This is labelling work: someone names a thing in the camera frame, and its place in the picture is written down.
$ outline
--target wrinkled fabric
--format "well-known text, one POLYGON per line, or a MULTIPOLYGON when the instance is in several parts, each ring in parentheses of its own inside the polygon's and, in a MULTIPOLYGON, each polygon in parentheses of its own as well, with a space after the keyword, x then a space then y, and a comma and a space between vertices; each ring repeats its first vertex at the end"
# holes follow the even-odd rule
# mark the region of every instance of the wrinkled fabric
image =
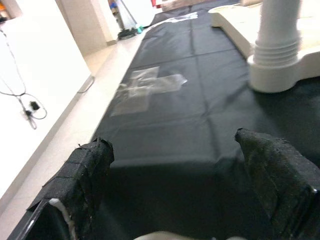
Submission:
POLYGON ((153 94, 145 112, 111 116, 116 102, 108 107, 95 135, 114 146, 97 223, 110 228, 97 236, 132 240, 168 231, 195 239, 272 238, 234 140, 239 128, 285 138, 319 165, 320 81, 302 80, 277 94, 254 92, 246 59, 211 27, 208 13, 235 3, 215 0, 155 16, 154 24, 198 14, 148 31, 122 83, 152 67, 159 67, 158 77, 181 74, 188 82, 153 94))
POLYGON ((86 239, 105 192, 112 145, 97 138, 75 149, 60 170, 42 187, 28 210, 43 200, 59 199, 74 222, 77 239, 86 239))
POLYGON ((247 129, 239 129, 235 139, 275 233, 285 239, 320 237, 320 169, 284 139, 247 129))

